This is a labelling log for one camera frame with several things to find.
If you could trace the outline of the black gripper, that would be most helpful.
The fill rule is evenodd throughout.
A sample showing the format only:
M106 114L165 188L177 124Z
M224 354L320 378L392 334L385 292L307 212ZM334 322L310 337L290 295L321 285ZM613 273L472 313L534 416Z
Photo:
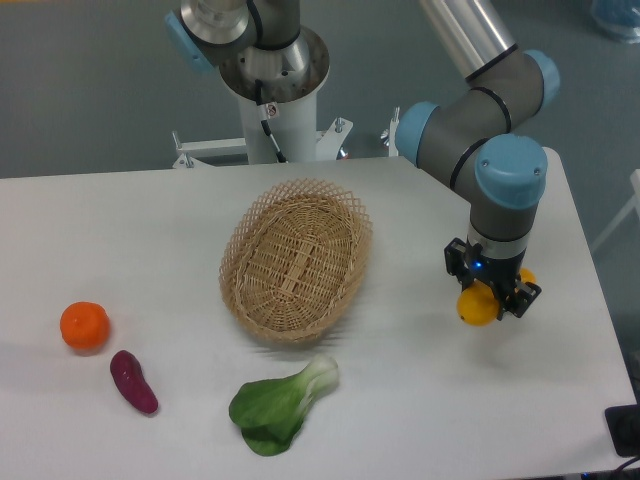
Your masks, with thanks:
M518 280L525 251L525 238L509 242L487 238L463 242L454 238L444 248L445 268L462 291L475 281L493 289L498 301L497 319L505 314L522 318L542 292L537 284Z

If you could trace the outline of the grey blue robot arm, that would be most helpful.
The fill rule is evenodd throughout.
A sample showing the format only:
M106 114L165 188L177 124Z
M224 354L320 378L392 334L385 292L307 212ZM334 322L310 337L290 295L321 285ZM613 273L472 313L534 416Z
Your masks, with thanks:
M555 63L520 49L488 1L426 1L423 10L468 85L456 102L409 108L390 144L470 205L467 236L445 248L464 290L486 286L499 314L522 316L540 294L520 271L548 168L543 148L513 129L560 86ZM316 95L329 72L324 41L296 1L185 1L164 20L197 71L217 69L236 96L250 162L317 161Z

